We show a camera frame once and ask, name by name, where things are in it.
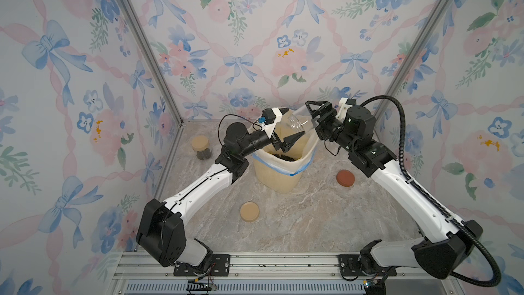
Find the red jar lid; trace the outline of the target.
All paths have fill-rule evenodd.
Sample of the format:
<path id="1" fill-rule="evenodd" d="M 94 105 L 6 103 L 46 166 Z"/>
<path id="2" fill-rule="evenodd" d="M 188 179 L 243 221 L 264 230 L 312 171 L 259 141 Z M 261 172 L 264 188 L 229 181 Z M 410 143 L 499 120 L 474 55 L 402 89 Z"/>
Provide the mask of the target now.
<path id="1" fill-rule="evenodd" d="M 356 177 L 349 170 L 340 170 L 336 175 L 337 183 L 342 187 L 352 187 L 356 181 Z"/>

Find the glass jar light wood lid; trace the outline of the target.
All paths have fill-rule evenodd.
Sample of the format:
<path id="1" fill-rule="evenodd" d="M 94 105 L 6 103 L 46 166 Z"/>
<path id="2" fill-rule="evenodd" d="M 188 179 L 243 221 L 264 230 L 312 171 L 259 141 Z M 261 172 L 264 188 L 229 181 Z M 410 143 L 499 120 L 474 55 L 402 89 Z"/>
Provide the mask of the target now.
<path id="1" fill-rule="evenodd" d="M 211 158 L 212 149 L 210 147 L 210 141 L 206 136 L 198 135 L 192 138 L 191 146 L 199 160 L 205 161 Z"/>

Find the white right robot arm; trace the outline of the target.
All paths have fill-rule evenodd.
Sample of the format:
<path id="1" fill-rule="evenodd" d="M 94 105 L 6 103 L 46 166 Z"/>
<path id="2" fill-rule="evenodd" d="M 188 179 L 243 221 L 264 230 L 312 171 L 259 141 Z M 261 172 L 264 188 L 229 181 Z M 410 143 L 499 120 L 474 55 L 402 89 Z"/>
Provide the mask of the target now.
<path id="1" fill-rule="evenodd" d="M 360 251 L 360 270 L 374 275 L 394 266 L 423 269 L 436 279 L 451 276 L 482 235 L 480 225 L 462 221 L 413 185 L 414 178 L 403 173 L 397 154 L 374 140 L 376 119 L 367 108 L 349 98 L 342 99 L 338 108 L 327 101 L 307 101 L 305 106 L 319 139 L 347 151 L 352 164 L 393 196 L 420 229 L 420 237 L 413 240 L 368 243 Z"/>

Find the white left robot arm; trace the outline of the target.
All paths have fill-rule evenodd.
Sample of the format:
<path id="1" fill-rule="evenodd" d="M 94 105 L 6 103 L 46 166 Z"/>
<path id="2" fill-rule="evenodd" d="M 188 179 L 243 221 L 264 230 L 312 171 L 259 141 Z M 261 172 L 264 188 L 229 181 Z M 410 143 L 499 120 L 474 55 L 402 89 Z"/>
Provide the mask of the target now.
<path id="1" fill-rule="evenodd" d="M 210 270 L 213 251 L 199 240 L 186 237 L 184 225 L 214 195 L 237 181 L 249 166 L 247 157 L 273 145 L 289 151 L 306 134 L 300 130 L 280 139 L 265 130 L 248 131 L 241 122 L 226 131 L 221 153 L 215 163 L 196 181 L 164 201 L 152 199 L 144 208 L 136 242 L 161 266 L 187 265 L 202 275 Z"/>

